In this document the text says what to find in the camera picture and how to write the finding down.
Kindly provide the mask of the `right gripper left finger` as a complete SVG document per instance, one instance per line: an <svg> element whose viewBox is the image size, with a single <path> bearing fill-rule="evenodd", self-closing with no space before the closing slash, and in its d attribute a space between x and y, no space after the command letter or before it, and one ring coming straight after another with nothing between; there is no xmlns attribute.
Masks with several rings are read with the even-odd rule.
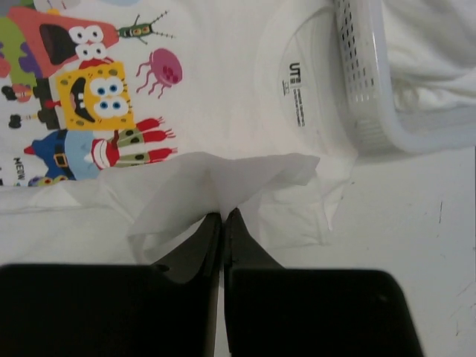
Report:
<svg viewBox="0 0 476 357"><path fill-rule="evenodd" d="M196 231L183 243L150 266L153 286L216 286L221 260L222 218L205 216Z"/></svg>

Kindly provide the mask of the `white red print t shirt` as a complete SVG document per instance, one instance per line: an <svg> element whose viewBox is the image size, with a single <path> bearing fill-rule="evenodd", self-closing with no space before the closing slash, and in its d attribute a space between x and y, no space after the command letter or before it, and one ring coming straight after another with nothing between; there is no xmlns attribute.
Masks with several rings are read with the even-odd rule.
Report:
<svg viewBox="0 0 476 357"><path fill-rule="evenodd" d="M475 2L383 1L395 110L418 135L475 143Z"/></svg>

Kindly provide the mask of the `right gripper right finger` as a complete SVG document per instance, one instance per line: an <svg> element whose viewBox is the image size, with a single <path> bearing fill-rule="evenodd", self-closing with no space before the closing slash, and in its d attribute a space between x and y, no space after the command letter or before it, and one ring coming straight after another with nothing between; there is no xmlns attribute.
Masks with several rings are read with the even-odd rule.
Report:
<svg viewBox="0 0 476 357"><path fill-rule="evenodd" d="M224 272L239 269L284 269L250 234L241 210L235 208L225 222Z"/></svg>

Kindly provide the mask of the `white cartoon print t shirt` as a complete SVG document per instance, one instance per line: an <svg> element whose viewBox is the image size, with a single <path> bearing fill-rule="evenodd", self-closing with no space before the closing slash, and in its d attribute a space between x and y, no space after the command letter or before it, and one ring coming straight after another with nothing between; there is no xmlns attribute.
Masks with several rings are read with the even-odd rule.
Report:
<svg viewBox="0 0 476 357"><path fill-rule="evenodd" d="M3 1L1 262L150 263L241 208L327 242L332 1Z"/></svg>

